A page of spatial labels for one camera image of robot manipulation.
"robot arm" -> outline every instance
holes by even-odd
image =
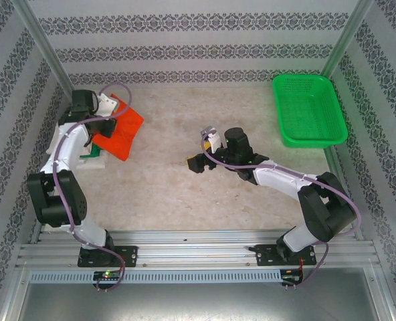
[[[317,241],[330,241],[356,219],[353,209],[343,198],[304,180],[304,177],[309,177],[345,194],[340,182],[332,173],[325,172],[316,176],[285,168],[281,170],[281,167],[268,157],[253,153],[247,135],[241,128],[230,128],[225,132],[226,148],[222,147],[218,133],[214,132],[214,128],[210,126],[203,130],[201,135],[208,135],[205,148],[215,160],[227,165],[258,165],[258,168],[227,169],[237,172],[245,181],[277,189],[300,202],[305,224],[294,227],[277,240],[278,255],[285,262],[297,259],[295,255],[306,246]],[[188,159],[189,169],[196,173],[202,173],[206,165],[209,169],[216,167],[216,163],[205,154]]]
[[[59,132],[56,146],[68,129],[77,122],[89,117],[106,116],[107,112],[110,114],[118,105],[116,100],[101,94],[96,97],[98,107],[95,108],[93,96],[96,95],[90,90],[73,91],[72,107],[60,118],[58,123]],[[78,166],[80,153],[89,141],[90,136],[100,133],[106,137],[111,137],[115,126],[115,120],[103,120],[78,126],[69,133],[56,160],[58,162],[57,173],[60,186],[74,218],[74,233],[84,241],[101,247],[112,247],[112,240],[107,231],[97,226],[92,218],[87,216],[86,198],[74,176],[74,171]],[[53,164],[56,149],[55,147],[39,173],[30,174],[27,178],[27,187],[38,221],[70,232],[66,210],[60,196],[58,196],[59,191],[55,189],[54,185]],[[82,245],[82,248],[96,251],[86,244]]]

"patterned wallpaper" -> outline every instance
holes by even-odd
[[[333,80],[349,130],[338,159],[396,298],[396,1],[374,2]]]
[[[281,72],[318,73],[357,0],[29,3],[74,85],[137,88],[269,86]]]
[[[67,104],[11,2],[0,0],[0,295],[14,247],[27,243],[35,221],[26,177],[42,163]]]

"black mounting bracket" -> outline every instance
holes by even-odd
[[[137,246],[115,246],[114,252],[119,254],[125,261],[126,268],[135,268],[137,263]],[[100,251],[99,249],[80,248],[78,267],[79,268],[119,268],[119,259],[112,254]]]
[[[299,251],[285,262],[277,252],[276,244],[258,244],[249,247],[249,251],[256,253],[256,262],[258,266],[275,266],[275,265],[300,265],[300,258],[303,259],[304,265],[316,265],[316,254],[314,248],[310,245]]]

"green plastic basket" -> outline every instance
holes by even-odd
[[[348,131],[332,83],[318,75],[280,75],[272,87],[283,143],[291,148],[326,148]]]

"red cloth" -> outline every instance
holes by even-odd
[[[111,97],[119,101],[118,110],[112,114],[118,114],[127,108],[126,103],[124,103],[114,94],[112,94]],[[142,126],[144,119],[132,108],[129,108],[124,114],[116,117],[116,120],[118,122],[116,123],[116,128],[112,134],[112,137],[107,138],[100,134],[96,134],[92,139],[92,142],[98,147],[107,150],[110,154],[114,155],[120,160],[126,161],[130,154],[132,141],[140,129],[140,126]]]

